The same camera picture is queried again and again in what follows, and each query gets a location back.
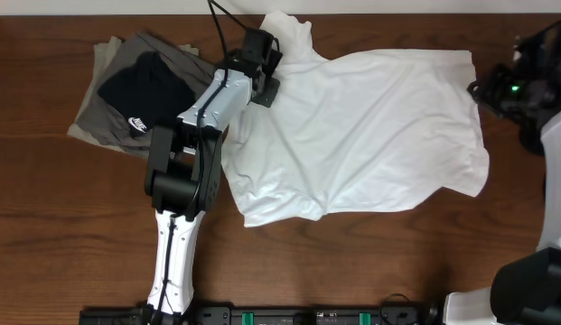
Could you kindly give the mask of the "white t-shirt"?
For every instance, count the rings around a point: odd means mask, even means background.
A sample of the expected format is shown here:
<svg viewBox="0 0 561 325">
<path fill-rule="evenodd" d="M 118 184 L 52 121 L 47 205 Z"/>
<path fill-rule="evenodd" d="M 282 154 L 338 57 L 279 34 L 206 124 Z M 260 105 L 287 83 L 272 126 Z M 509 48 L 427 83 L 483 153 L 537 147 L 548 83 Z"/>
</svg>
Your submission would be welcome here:
<svg viewBox="0 0 561 325">
<path fill-rule="evenodd" d="M 447 188 L 475 197 L 489 174 L 469 51 L 371 50 L 328 60 L 312 25 L 281 12 L 271 107 L 229 125 L 222 166 L 248 228 L 339 212 L 399 212 Z"/>
</svg>

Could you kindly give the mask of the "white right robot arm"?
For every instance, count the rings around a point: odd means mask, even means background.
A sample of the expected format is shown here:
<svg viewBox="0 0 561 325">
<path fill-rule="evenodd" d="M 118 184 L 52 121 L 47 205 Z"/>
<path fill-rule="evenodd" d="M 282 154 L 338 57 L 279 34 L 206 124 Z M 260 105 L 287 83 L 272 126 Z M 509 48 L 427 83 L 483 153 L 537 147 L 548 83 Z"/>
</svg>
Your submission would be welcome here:
<svg viewBox="0 0 561 325">
<path fill-rule="evenodd" d="M 451 292 L 434 324 L 561 324 L 561 62 L 498 65 L 471 84 L 474 100 L 519 128 L 519 141 L 545 174 L 532 190 L 534 248 L 502 266 L 489 286 Z"/>
</svg>

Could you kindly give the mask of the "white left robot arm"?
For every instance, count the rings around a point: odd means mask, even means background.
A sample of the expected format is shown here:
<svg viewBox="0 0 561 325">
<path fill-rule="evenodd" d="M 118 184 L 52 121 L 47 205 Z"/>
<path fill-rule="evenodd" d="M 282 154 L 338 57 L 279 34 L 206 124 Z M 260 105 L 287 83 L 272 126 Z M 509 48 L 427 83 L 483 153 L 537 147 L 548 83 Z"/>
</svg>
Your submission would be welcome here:
<svg viewBox="0 0 561 325">
<path fill-rule="evenodd" d="M 271 106 L 280 85 L 273 73 L 281 58 L 278 50 L 260 59 L 234 51 L 192 106 L 175 122 L 154 127 L 145 176 L 158 231 L 154 282 L 146 301 L 152 324 L 176 324 L 191 305 L 196 242 L 219 191 L 224 131 L 249 104 Z"/>
</svg>

